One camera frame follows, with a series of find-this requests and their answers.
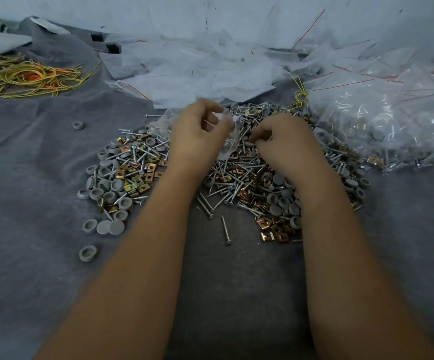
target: hand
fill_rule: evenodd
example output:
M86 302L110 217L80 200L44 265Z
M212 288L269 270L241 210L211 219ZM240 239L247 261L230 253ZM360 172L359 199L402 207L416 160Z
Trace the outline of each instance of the hand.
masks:
M168 172L184 175L195 184L202 181L233 126L232 118L219 120L212 113L223 110L217 102L206 99L182 110L172 126Z
M312 130L297 116L276 114L266 118L253 130L249 141L273 169L295 185L312 179L316 169L325 171L328 165Z

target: forearm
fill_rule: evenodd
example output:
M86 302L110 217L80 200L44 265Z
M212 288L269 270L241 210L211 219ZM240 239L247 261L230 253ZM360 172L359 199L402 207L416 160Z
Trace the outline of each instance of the forearm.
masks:
M161 359L172 327L191 184L167 172L36 359Z
M434 359L328 166L298 187L310 324L329 359Z

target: gray cloth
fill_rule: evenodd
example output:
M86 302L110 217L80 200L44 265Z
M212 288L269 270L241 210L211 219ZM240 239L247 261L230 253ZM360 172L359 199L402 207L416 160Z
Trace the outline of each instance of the gray cloth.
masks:
M21 32L34 40L25 53L44 64L82 63L88 71L99 61L97 52L74 35L52 35L29 22L22 23ZM114 236L83 233L85 220L103 216L76 193L88 177L85 168L97 162L117 128L137 128L155 111L150 102L110 90L106 78L108 72L100 70L59 97L0 99L2 360L30 359L65 316L85 278L117 245ZM293 82L282 83L258 100L289 103L294 90ZM74 121L87 126L76 131ZM434 340L434 167L370 175L372 187L359 218ZM134 210L131 221L137 214ZM224 246L220 215L226 217L230 247ZM190 209L166 358L314 358L301 244L262 243L253 216L236 208L222 207L216 216L209 221L195 205ZM83 264L78 251L90 243L102 253Z

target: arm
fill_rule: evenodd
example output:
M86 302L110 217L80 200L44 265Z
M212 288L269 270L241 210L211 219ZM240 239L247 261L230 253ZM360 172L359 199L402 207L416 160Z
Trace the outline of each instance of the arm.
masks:
M189 205L232 127L208 100L173 126L170 163L137 222L35 360L161 359L177 302Z
M307 124L276 115L250 140L299 194L310 327L322 359L434 359Z

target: person's left hand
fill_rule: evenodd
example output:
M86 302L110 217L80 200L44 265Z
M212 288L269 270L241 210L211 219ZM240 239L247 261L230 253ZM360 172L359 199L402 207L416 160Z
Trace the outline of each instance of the person's left hand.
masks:
M217 102L200 99L180 112L170 135L167 172L184 175L195 184L202 181L233 126L231 117L219 120L212 113L223 110Z

